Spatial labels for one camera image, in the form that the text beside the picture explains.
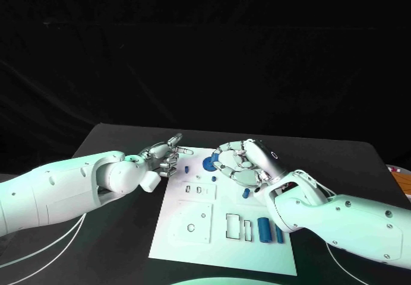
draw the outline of black table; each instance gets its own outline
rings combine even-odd
[[[261,139],[288,170],[303,169],[340,194],[411,209],[411,203],[386,170],[374,147],[365,142],[268,137],[221,132],[182,131],[100,124],[74,157],[111,150],[137,154],[149,145],[183,133],[180,145],[215,148],[229,141]],[[335,264],[326,244],[307,229],[291,234],[299,276],[261,273],[149,258],[167,180],[153,193],[141,188],[92,211],[76,239],[53,264],[22,284],[172,284],[203,277],[239,277],[281,284],[359,284]],[[4,263],[36,251],[61,237],[76,219],[20,231],[0,257]],[[69,239],[37,256],[0,269],[0,284],[27,276],[58,255]],[[369,261],[332,248],[349,272],[369,284],[411,280],[411,270]]]

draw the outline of white board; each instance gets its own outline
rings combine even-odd
[[[149,257],[296,276],[290,235],[283,233],[284,243],[277,243],[275,225],[265,206],[252,196],[254,189],[251,189],[249,197],[244,199],[244,187],[219,171],[203,170],[202,161],[211,156],[213,149],[186,148],[195,154],[180,155],[177,173],[169,179]],[[229,151],[221,154],[219,161],[235,168]],[[189,173],[185,173],[185,166],[189,167]],[[215,189],[212,196],[195,196],[195,193],[186,195],[187,184],[185,182],[189,185],[199,183],[215,185],[215,188],[208,187],[208,189]],[[212,205],[209,241],[205,243],[199,240],[189,242],[185,238],[176,237],[176,232],[186,231],[185,234],[187,234],[186,223],[189,222],[179,217],[179,201]],[[226,214],[239,215],[239,240],[226,238]],[[260,217],[267,217],[271,222],[271,243],[260,242],[257,224]],[[244,238],[244,220],[251,221],[251,242],[247,242]]]

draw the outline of blue object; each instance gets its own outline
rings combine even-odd
[[[258,222],[260,241],[264,243],[273,242],[268,218],[258,218],[257,222]]]
[[[216,171],[216,168],[212,165],[212,163],[216,161],[218,161],[218,153],[213,153],[212,156],[203,159],[203,168],[206,171],[211,171],[211,172]]]
[[[245,188],[245,189],[244,189],[244,193],[242,193],[242,198],[244,198],[244,199],[248,198],[248,194],[249,194],[249,189]]]
[[[284,241],[283,241],[283,231],[281,231],[281,229],[277,227],[277,225],[275,225],[275,233],[277,233],[277,242],[278,242],[278,243],[284,243]]]

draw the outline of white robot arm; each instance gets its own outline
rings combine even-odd
[[[124,197],[137,186],[153,192],[160,176],[176,173],[182,134],[138,155],[108,151],[46,164],[0,183],[0,236],[61,223]]]
[[[229,150],[242,168],[239,171],[216,161],[218,154]],[[284,232],[307,228],[332,246],[376,262],[411,269],[410,210],[336,195],[303,170],[286,171],[277,154],[258,140],[221,145],[212,158],[215,168],[241,186],[255,188],[254,197],[268,207]]]

